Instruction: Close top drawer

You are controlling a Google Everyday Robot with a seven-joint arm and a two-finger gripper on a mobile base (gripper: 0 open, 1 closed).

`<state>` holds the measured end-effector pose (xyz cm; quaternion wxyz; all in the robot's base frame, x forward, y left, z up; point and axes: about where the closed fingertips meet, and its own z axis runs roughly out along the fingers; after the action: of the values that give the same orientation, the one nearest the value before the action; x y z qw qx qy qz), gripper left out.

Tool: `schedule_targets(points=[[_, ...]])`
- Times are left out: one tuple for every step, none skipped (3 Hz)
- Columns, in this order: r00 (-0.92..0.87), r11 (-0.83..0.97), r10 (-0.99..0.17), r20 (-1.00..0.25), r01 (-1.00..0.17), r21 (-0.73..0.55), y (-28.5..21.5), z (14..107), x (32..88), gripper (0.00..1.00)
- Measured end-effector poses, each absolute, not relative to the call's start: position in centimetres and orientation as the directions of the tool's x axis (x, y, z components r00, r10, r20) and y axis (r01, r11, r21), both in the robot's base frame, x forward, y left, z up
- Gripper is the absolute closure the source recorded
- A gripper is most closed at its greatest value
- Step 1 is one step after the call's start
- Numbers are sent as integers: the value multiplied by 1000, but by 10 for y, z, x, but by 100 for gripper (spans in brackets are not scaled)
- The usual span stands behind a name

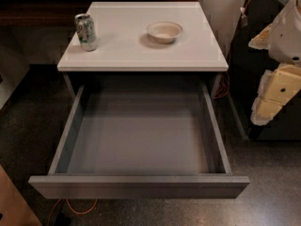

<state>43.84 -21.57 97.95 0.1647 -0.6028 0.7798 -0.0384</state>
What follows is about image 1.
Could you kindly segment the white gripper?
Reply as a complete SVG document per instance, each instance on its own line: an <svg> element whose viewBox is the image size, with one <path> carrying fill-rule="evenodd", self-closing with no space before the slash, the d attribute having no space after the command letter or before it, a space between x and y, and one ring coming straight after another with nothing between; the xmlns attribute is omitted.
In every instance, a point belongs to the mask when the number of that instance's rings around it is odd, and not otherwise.
<svg viewBox="0 0 301 226"><path fill-rule="evenodd" d="M277 69L266 70L261 77L251 108L255 125L266 125L301 90L300 2L290 0L272 24L248 43L252 49L268 49L269 56L280 62Z"/></svg>

